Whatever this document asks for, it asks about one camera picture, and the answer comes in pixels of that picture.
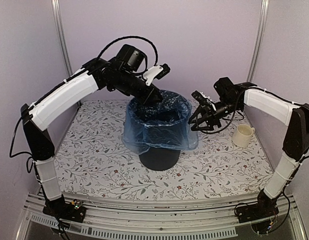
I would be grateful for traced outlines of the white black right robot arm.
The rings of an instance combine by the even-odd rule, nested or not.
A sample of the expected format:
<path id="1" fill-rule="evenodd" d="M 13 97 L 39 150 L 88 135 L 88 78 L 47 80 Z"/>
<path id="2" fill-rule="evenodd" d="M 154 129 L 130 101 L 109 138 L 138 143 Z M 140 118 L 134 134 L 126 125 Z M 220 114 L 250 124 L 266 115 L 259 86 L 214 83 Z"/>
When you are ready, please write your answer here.
<path id="1" fill-rule="evenodd" d="M 191 96 L 198 107 L 189 119 L 192 131 L 206 135 L 218 134 L 226 129 L 221 119 L 245 107 L 256 109 L 274 118 L 285 127 L 281 156 L 272 176 L 258 193 L 256 203 L 239 204 L 234 214 L 240 221 L 267 218 L 278 214 L 277 200 L 285 194 L 301 164 L 309 158 L 309 104 L 297 103 L 270 92 L 252 82 L 233 83 L 228 77 L 219 78 L 213 85 L 218 100 L 210 100 L 199 90 Z"/>

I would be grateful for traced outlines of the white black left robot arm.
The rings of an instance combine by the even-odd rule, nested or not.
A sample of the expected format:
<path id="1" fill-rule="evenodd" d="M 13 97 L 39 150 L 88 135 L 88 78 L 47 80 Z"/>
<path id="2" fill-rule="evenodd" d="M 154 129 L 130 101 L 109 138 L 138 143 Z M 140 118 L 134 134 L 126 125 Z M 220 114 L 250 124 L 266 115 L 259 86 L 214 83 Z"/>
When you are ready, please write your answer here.
<path id="1" fill-rule="evenodd" d="M 99 55 L 87 61 L 40 99 L 21 107 L 16 126 L 22 127 L 29 149 L 18 153 L 10 149 L 9 156 L 29 156 L 46 205 L 58 217 L 65 217 L 69 206 L 57 177 L 56 145 L 51 137 L 51 125 L 76 103 L 103 89 L 133 97 L 143 105 L 161 102 L 163 97 L 154 80 L 163 78 L 170 72 L 170 67 L 155 62 L 153 66 L 138 71 L 142 62 L 147 62 L 146 54 L 125 44 L 111 59 Z"/>

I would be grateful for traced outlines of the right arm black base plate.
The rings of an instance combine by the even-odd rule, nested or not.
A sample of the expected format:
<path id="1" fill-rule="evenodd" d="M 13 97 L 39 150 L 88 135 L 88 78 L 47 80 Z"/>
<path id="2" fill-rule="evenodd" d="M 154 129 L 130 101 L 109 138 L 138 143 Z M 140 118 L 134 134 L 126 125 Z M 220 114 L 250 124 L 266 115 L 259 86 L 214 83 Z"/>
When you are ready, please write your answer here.
<path id="1" fill-rule="evenodd" d="M 276 205 L 263 208 L 258 203 L 247 204 L 240 202 L 234 208 L 234 215 L 238 218 L 239 223 L 261 220 L 278 214 L 279 209 Z"/>

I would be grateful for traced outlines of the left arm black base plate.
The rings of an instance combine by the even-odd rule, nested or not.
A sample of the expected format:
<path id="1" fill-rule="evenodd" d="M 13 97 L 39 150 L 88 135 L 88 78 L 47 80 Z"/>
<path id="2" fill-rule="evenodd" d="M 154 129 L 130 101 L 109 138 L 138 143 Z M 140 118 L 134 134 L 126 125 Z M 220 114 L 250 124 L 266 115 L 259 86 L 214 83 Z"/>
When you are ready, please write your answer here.
<path id="1" fill-rule="evenodd" d="M 45 215 L 56 217 L 58 220 L 68 220 L 76 223 L 83 223 L 87 208 L 83 206 L 83 201 L 74 199 L 71 202 L 47 203 L 42 212 Z"/>

